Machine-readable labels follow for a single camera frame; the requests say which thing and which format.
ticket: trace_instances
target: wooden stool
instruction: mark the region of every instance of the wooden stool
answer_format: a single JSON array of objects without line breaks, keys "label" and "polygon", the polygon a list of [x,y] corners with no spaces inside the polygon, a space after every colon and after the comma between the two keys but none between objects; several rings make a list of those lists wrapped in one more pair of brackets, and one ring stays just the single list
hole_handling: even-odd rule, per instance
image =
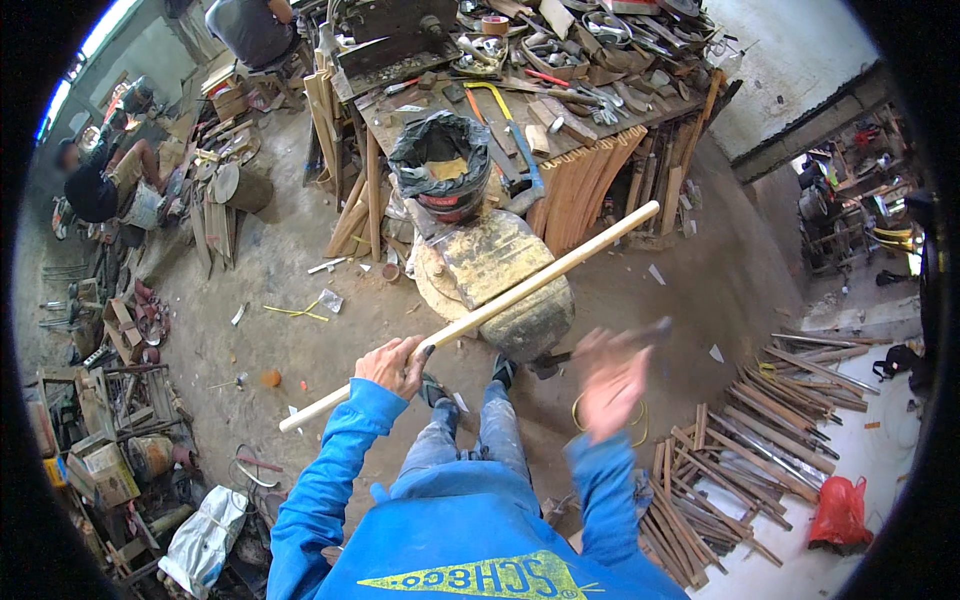
[{"label": "wooden stool", "polygon": [[303,100],[300,99],[298,93],[290,89],[288,76],[284,72],[284,67],[292,64],[294,57],[300,58],[300,63],[303,64],[307,73],[313,72],[313,51],[305,39],[298,37],[298,40],[299,42],[295,46],[272,63],[255,71],[251,70],[248,73],[247,81],[271,104],[276,99],[276,94],[272,90],[272,88],[275,88],[283,94],[290,108],[303,110]]}]

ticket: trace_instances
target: dirty floor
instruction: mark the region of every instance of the dirty floor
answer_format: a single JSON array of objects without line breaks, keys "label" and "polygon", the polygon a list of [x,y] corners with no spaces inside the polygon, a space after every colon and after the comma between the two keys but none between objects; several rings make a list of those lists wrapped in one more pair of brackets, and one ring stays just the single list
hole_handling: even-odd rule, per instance
[{"label": "dirty floor", "polygon": [[[239,480],[231,459],[239,444],[252,444],[262,460],[284,467],[279,479],[282,488],[289,489],[320,451],[325,418],[305,425],[302,435],[283,434],[277,424],[289,415],[288,407],[303,408],[343,385],[356,359],[370,349],[395,337],[429,334],[444,322],[420,302],[411,280],[389,285],[375,268],[364,273],[357,263],[343,263],[332,274],[307,274],[324,261],[323,248],[337,216],[329,194],[300,187],[309,114],[275,112],[260,128],[264,146],[254,166],[269,173],[276,192],[266,209],[243,222],[235,270],[214,267],[207,279],[195,250],[183,241],[189,234],[164,231],[138,271],[170,302],[173,329],[162,349],[163,362],[170,365],[194,415],[207,478],[225,485],[231,476]],[[645,397],[648,412],[632,428],[635,441],[646,438],[637,448],[642,466],[652,459],[652,441],[674,424],[691,422],[697,403],[721,401],[734,365],[751,360],[757,341],[782,319],[775,307],[795,310],[801,302],[770,229],[708,136],[698,147],[691,177],[704,196],[705,207],[695,217],[698,235],[683,239],[675,234],[675,246],[662,252],[601,252],[568,275],[576,320],[557,351],[573,348],[596,326],[622,329],[663,315],[674,318],[673,338],[654,360]],[[648,273],[651,264],[660,270],[665,286]],[[325,287],[346,299],[341,313],[330,315],[328,323],[262,308],[302,308]],[[250,308],[234,327],[230,319],[244,302]],[[419,302],[420,307],[409,312]],[[724,364],[709,356],[714,344]],[[484,342],[464,338],[430,359],[428,370],[460,392],[470,409],[458,433],[461,447],[474,441],[493,357]],[[282,373],[275,389],[257,381],[262,370],[272,368]],[[242,372],[252,380],[243,391],[207,389]],[[511,392],[541,500],[563,497],[570,490],[563,446],[577,433],[570,416],[577,385],[570,369],[546,381],[523,372]],[[415,400],[390,436],[377,440],[368,452],[347,507],[347,535],[372,505],[370,485],[393,482],[428,418],[429,409]]]}]

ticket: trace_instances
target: white plastic bag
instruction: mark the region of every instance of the white plastic bag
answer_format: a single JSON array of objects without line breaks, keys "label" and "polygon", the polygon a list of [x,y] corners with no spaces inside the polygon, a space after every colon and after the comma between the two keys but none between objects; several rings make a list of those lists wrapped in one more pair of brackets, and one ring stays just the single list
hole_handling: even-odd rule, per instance
[{"label": "white plastic bag", "polygon": [[224,570],[227,555],[246,518],[247,497],[223,486],[210,491],[200,510],[170,541],[160,569],[193,596],[205,600]]}]

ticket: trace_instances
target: flip-flop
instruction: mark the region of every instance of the flip-flop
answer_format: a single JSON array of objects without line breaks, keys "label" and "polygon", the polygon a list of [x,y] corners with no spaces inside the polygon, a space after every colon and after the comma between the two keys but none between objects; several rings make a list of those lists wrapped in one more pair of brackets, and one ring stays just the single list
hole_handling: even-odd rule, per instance
[{"label": "flip-flop", "polygon": [[516,376],[516,363],[503,354],[497,354],[496,358],[493,359],[493,373],[491,374],[490,379],[496,378],[496,374],[499,373],[501,369],[507,370],[507,377],[510,379],[510,386],[514,385],[514,377]]},{"label": "flip-flop", "polygon": [[425,373],[423,374],[423,383],[420,384],[420,398],[421,398],[424,402],[426,402],[426,405],[429,406],[430,408],[433,408],[433,407],[434,407],[434,404],[437,403],[437,400],[440,399],[440,397],[438,397],[437,400],[434,400],[433,402],[430,402],[430,394],[429,394],[429,392],[430,392],[430,389],[431,389],[431,388],[440,390],[441,394],[443,394],[443,395],[440,396],[440,397],[449,397],[449,396],[447,395],[447,393],[446,393],[446,388],[444,388],[443,385],[441,385],[440,383],[438,383],[437,380],[434,379],[433,375],[431,375],[431,374],[428,373],[428,372],[425,372]]}]

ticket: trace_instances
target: red-handled tool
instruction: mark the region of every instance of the red-handled tool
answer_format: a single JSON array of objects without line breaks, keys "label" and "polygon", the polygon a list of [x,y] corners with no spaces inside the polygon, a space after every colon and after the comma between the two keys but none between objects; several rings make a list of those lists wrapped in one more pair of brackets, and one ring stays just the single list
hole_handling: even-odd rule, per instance
[{"label": "red-handled tool", "polygon": [[565,82],[564,80],[562,80],[562,79],[557,79],[556,77],[551,77],[551,76],[547,75],[546,73],[541,73],[541,72],[535,71],[535,70],[533,70],[533,69],[523,69],[523,72],[526,73],[527,75],[531,75],[531,76],[533,76],[533,77],[539,77],[540,79],[544,80],[545,82],[550,82],[550,83],[552,83],[552,84],[562,85],[563,87],[570,87],[570,84],[568,84],[568,83]]}]

